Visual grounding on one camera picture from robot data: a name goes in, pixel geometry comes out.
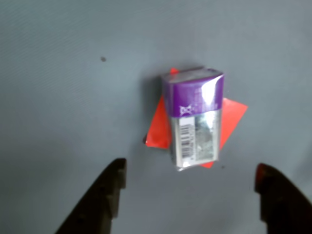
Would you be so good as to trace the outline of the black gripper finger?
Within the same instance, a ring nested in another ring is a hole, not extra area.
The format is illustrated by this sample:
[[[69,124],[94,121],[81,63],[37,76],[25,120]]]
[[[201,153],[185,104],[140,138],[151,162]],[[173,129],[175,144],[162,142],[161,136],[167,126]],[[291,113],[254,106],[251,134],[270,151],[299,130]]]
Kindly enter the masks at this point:
[[[126,188],[126,159],[113,160],[57,230],[58,234],[109,234]]]
[[[312,232],[312,204],[275,167],[258,164],[254,190],[260,195],[260,219],[266,223],[268,234]]]

